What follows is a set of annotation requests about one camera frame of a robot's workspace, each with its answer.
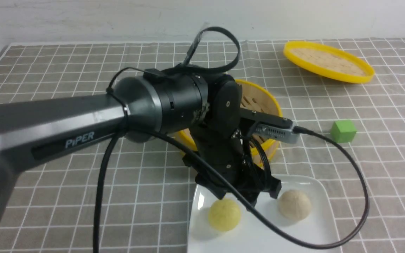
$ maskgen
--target green block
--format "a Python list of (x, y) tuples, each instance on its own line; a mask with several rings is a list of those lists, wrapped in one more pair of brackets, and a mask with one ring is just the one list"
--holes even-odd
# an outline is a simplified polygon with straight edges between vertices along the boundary
[(331, 136), (336, 143), (351, 142), (355, 133), (357, 133), (357, 129), (350, 119), (337, 120), (331, 128)]

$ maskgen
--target logo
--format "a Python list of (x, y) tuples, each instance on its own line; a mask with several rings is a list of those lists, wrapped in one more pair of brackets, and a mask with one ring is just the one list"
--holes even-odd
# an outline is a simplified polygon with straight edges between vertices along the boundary
[(76, 146), (78, 144), (82, 144), (82, 143), (85, 143), (87, 141), (93, 140), (94, 135), (95, 135), (95, 132), (90, 132), (90, 133), (87, 133), (87, 134), (76, 136), (75, 138), (72, 138), (72, 139), (68, 139), (68, 140), (66, 140), (65, 148), (66, 149), (71, 148), (71, 147), (74, 147), (74, 146)]

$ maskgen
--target yellow rim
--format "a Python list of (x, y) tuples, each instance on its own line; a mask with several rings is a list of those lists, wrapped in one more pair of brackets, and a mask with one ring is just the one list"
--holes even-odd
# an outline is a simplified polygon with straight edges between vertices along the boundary
[[(320, 67), (318, 65), (312, 64), (308, 61), (305, 61), (305, 60), (299, 58), (298, 56), (294, 55), (293, 53), (291, 53), (290, 50), (292, 50), (294, 48), (311, 48), (314, 50), (333, 54), (335, 56), (338, 56), (340, 58), (343, 58), (347, 61), (350, 61), (350, 62), (356, 64), (358, 67), (360, 67), (365, 72), (366, 76), (354, 76), (354, 75), (344, 74), (341, 72), (333, 71), (330, 69), (325, 69), (324, 67)], [(339, 50), (337, 48), (333, 48), (333, 47), (327, 46), (327, 45), (321, 45), (321, 44), (307, 42), (307, 41), (290, 41), (290, 42), (287, 42), (284, 47), (284, 56), (286, 56), (291, 62), (298, 65), (299, 67), (302, 67), (303, 69), (306, 69), (315, 74), (319, 74), (320, 76), (323, 76), (323, 77), (328, 77), (328, 78), (340, 80), (343, 82), (365, 83), (365, 82), (369, 82), (374, 76), (373, 68), (369, 64), (367, 64), (365, 61), (362, 61), (361, 59), (353, 56), (350, 53), (347, 53), (345, 51), (342, 51), (342, 50)]]
[[(259, 90), (261, 90), (262, 92), (264, 92), (265, 94), (267, 94), (267, 96), (273, 101), (273, 103), (275, 104), (276, 108), (278, 109), (278, 115), (280, 117), (282, 117), (282, 110), (281, 107), (279, 106), (278, 101), (275, 99), (275, 97), (269, 93), (267, 90), (265, 90), (264, 88), (260, 87), (259, 85), (252, 83), (252, 82), (248, 82), (245, 80), (241, 80), (241, 79), (235, 79), (235, 81), (237, 83), (241, 83), (241, 84), (246, 84), (246, 85), (251, 85)], [(191, 139), (190, 136), (186, 135), (184, 131), (179, 131), (177, 133), (177, 137), (179, 138), (179, 141), (183, 142), (183, 144), (185, 144), (186, 146), (190, 147), (190, 149), (192, 150), (196, 150), (196, 144), (193, 141), (193, 139)], [(262, 148), (264, 150), (267, 150), (270, 148), (270, 146), (275, 142), (275, 140), (272, 139), (268, 139), (266, 142), (262, 143)], [(272, 154), (270, 155), (270, 157), (272, 157), (275, 154), (276, 151), (273, 151)], [(252, 148), (251, 149), (251, 154), (253, 156), (258, 155), (259, 152), (257, 152), (256, 148)]]

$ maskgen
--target white wall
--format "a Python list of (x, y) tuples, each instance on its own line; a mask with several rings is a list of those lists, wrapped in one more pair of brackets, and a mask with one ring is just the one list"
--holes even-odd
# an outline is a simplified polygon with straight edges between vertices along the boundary
[(191, 40), (204, 22), (239, 39), (405, 37), (405, 0), (0, 0), (0, 43)]

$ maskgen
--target white plate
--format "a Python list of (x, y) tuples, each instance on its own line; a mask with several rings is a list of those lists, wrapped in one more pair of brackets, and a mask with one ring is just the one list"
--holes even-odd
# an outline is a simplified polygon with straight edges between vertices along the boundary
[[(307, 176), (280, 175), (276, 177), (282, 181), (281, 193), (290, 189), (304, 191), (312, 202), (312, 212), (306, 219), (298, 223), (291, 223), (279, 213), (278, 200), (272, 199), (267, 193), (259, 194), (256, 209), (284, 232), (300, 240), (314, 244), (337, 241), (339, 238), (333, 212), (323, 185), (316, 179)], [(225, 233), (217, 232), (209, 226), (207, 220), (209, 208), (217, 198), (207, 188), (196, 187), (188, 232), (188, 253), (320, 252), (285, 240), (246, 211), (246, 208), (232, 194), (227, 194), (226, 197), (235, 200), (240, 205), (242, 217), (235, 229)], [(323, 252), (339, 253), (341, 250), (334, 248)]]

